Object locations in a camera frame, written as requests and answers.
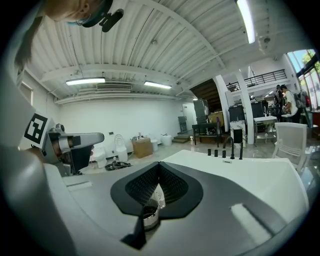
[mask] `corrugated metal ceiling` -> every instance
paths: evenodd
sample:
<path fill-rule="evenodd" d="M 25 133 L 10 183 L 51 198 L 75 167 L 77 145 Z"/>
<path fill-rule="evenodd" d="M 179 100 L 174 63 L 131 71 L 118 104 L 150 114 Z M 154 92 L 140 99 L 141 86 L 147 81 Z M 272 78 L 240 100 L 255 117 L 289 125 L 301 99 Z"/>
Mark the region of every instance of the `corrugated metal ceiling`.
<path fill-rule="evenodd" d="M 243 67 L 253 59 L 305 45 L 305 35 L 290 13 L 273 0 L 248 1 L 260 39 L 253 44 L 247 43 L 234 0 L 113 2 L 110 11 L 123 9 L 124 17 L 108 33 L 102 33 L 99 25 L 68 26 L 48 18 L 39 29 L 28 70 L 48 90 L 57 88 L 60 99 L 94 88 L 67 86 L 66 80 L 101 76 L 132 83 L 132 92 L 174 96 L 236 63 Z M 261 44 L 266 36 L 275 41 L 271 48 Z M 173 88 L 144 86 L 145 80 Z"/>

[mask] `human hair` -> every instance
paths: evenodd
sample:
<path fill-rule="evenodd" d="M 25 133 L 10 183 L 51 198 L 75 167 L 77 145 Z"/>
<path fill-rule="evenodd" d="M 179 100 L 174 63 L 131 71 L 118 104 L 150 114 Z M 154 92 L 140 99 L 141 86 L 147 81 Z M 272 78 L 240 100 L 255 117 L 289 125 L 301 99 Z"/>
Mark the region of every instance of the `human hair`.
<path fill-rule="evenodd" d="M 25 67 L 26 63 L 28 63 L 31 60 L 32 42 L 43 20 L 44 17 L 36 17 L 31 27 L 26 31 L 26 33 L 23 36 L 22 43 L 14 60 L 15 64 L 21 70 Z"/>

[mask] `black cable pile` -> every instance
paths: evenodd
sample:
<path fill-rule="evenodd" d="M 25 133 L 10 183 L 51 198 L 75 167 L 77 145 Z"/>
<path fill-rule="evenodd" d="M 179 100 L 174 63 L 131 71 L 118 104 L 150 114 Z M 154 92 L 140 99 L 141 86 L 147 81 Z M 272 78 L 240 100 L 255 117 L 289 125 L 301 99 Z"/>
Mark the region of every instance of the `black cable pile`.
<path fill-rule="evenodd" d="M 107 164 L 104 168 L 107 171 L 114 171 L 114 170 L 119 170 L 119 169 L 131 167 L 131 166 L 132 166 L 131 163 L 113 161 L 112 163 Z"/>

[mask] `doorway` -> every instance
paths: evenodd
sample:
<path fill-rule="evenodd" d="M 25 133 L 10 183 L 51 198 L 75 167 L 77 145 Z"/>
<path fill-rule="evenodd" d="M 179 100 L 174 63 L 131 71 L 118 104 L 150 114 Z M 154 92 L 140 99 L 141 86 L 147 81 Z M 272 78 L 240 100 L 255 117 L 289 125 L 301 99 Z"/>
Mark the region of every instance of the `doorway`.
<path fill-rule="evenodd" d="M 193 104 L 182 104 L 183 115 L 186 120 L 186 128 L 188 131 L 192 130 L 192 126 L 196 125 L 196 112 Z"/>

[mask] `white door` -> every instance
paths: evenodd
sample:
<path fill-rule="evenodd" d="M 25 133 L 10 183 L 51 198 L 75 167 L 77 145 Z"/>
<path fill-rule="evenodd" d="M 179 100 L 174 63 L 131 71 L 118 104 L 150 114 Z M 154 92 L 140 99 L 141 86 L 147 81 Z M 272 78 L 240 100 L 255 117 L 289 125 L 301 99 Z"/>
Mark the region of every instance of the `white door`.
<path fill-rule="evenodd" d="M 196 112 L 193 104 L 182 104 L 183 115 L 186 118 L 186 128 L 188 131 L 192 130 L 192 126 L 195 125 Z"/>

